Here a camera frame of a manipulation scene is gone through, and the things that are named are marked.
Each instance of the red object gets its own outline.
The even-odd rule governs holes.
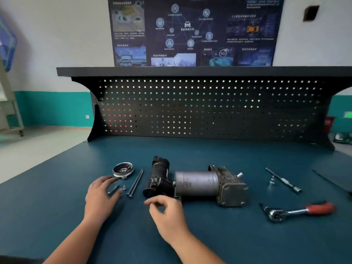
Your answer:
[[[335,205],[326,202],[324,204],[306,206],[306,209],[309,210],[310,215],[326,215],[335,211]]]
[[[336,117],[326,117],[325,118],[325,132],[327,134],[330,133],[330,130],[332,128],[332,124],[334,123],[335,119],[336,119]]]

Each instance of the person's left hand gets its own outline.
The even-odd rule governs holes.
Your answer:
[[[110,216],[122,189],[117,190],[111,197],[107,194],[109,186],[118,178],[104,176],[96,179],[88,188],[84,221],[101,226]]]

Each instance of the black pegboard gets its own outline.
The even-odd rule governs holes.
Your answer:
[[[98,100],[107,135],[313,142],[347,88],[328,77],[75,77]]]

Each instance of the forearm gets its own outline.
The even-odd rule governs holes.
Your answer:
[[[225,264],[215,253],[191,233],[183,235],[171,246],[183,264]]]
[[[86,264],[100,227],[83,220],[43,264]]]

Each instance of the blue tabletop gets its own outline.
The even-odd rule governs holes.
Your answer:
[[[209,164],[243,172],[250,203],[219,207],[214,200],[184,201],[192,233],[227,263],[350,263],[352,201],[347,193],[311,172],[337,174],[352,183],[352,158],[316,145],[160,137],[102,137],[81,143],[0,184],[0,255],[47,258],[83,217],[90,183],[111,175],[114,165],[131,162],[145,170],[134,199],[122,196],[104,223],[90,263],[180,263],[160,237],[142,190],[154,155],[175,170],[207,170]],[[300,187],[296,195],[276,182],[268,167]],[[258,203],[286,210],[327,200],[328,216],[300,216],[272,223]]]

